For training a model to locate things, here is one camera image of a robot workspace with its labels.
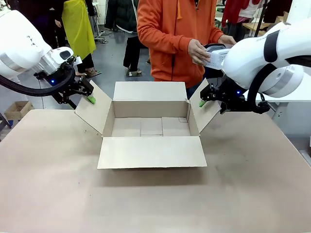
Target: black strap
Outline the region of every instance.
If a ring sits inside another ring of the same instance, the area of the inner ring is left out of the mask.
[[[263,56],[267,62],[275,62],[277,60],[276,42],[279,30],[267,35],[263,48]]]
[[[251,86],[249,87],[247,102],[249,102],[254,113],[263,114],[270,110],[270,107],[266,101],[260,102],[258,106],[256,105],[256,95],[263,81],[275,70],[276,67],[273,64],[269,63],[265,65],[255,76]]]

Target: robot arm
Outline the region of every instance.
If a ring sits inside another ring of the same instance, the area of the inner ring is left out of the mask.
[[[225,81],[201,92],[203,101],[220,100],[226,111],[267,112],[264,101],[257,106],[257,93],[281,98],[295,91],[304,77],[302,66],[311,67],[311,18],[299,24],[279,23],[262,37],[240,41],[225,57]],[[247,100],[243,94],[249,90]]]
[[[0,16],[0,84],[29,96],[53,96],[59,103],[76,105],[69,99],[73,94],[89,97],[93,86],[84,78],[75,78],[75,57],[70,48],[52,50],[37,29],[18,11]],[[52,87],[33,89],[10,79],[32,70],[38,79],[45,79]]]

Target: person in orange hoodie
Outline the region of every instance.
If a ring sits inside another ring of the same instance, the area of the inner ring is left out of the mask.
[[[202,81],[202,45],[235,44],[215,27],[217,0],[139,0],[138,36],[150,50],[155,81],[185,82],[188,98]]]

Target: black pole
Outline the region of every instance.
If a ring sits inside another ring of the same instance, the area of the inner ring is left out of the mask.
[[[264,13],[266,12],[267,5],[268,5],[268,0],[264,0],[264,4],[263,4],[263,7],[262,7],[262,12],[261,12],[261,15],[260,15],[260,19],[259,19],[259,22],[258,22],[258,26],[257,26],[256,32],[255,32],[255,37],[258,36],[259,30],[260,30],[260,27],[261,27],[261,23],[262,23],[262,20],[263,20],[263,17],[264,17]]]

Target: box flap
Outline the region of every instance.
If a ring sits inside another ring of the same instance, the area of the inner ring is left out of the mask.
[[[114,101],[185,101],[182,82],[116,82]]]
[[[82,97],[74,113],[103,134],[112,99],[93,81],[90,84],[94,87],[93,97],[96,102],[92,104],[86,97]]]
[[[98,169],[207,166],[200,138],[104,137]]]
[[[206,79],[204,79],[198,89],[194,92],[193,96],[190,98],[191,108],[193,110],[194,118],[199,132],[201,132],[220,111],[220,104],[218,101],[209,101],[202,108],[200,108],[200,92],[207,85],[208,82]]]

